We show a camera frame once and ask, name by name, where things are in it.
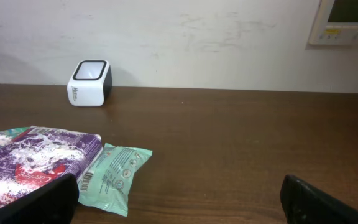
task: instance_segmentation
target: thermostat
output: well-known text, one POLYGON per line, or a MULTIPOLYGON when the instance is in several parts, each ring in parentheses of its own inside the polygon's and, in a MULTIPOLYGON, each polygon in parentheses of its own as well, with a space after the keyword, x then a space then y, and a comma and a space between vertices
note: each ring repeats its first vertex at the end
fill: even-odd
POLYGON ((106 60, 84 60, 77 65, 67 85, 74 106, 101 106, 110 94, 112 76, 106 60))
POLYGON ((309 44, 358 44, 358 0, 321 0, 309 44))

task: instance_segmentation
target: white wall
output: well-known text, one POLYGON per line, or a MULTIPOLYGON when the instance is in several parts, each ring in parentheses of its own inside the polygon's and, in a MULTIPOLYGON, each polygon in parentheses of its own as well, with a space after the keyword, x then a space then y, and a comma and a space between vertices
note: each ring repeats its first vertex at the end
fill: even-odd
POLYGON ((319 0, 0 0, 0 83, 358 92, 358 48, 306 49, 319 0))

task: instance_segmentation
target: white barcode scanner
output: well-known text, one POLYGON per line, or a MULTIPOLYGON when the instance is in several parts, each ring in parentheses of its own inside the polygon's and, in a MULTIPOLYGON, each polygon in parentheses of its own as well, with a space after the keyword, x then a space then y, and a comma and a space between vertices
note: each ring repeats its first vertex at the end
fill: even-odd
POLYGON ((67 84, 68 100, 74 106, 101 106, 112 88, 110 63, 106 60, 80 62, 67 84))

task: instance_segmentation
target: barcode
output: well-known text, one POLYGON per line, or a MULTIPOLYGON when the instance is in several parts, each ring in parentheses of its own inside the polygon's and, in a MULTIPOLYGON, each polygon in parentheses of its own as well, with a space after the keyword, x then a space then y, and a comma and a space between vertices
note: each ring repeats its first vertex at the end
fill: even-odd
POLYGON ((92 176, 93 176, 93 173, 91 173, 91 172, 87 172, 84 175, 84 177, 82 178, 82 183, 81 183, 80 190, 87 190, 88 189, 88 186, 89 186, 89 184, 91 182, 92 176))

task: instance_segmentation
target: display screen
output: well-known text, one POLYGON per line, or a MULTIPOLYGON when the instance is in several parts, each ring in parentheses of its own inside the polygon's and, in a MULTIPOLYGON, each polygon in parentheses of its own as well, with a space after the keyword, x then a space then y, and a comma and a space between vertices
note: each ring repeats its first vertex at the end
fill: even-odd
POLYGON ((75 71, 74 80, 98 80, 102 77, 105 61, 85 60, 82 61, 75 71))
POLYGON ((358 0, 335 0, 328 22, 358 22, 358 0))

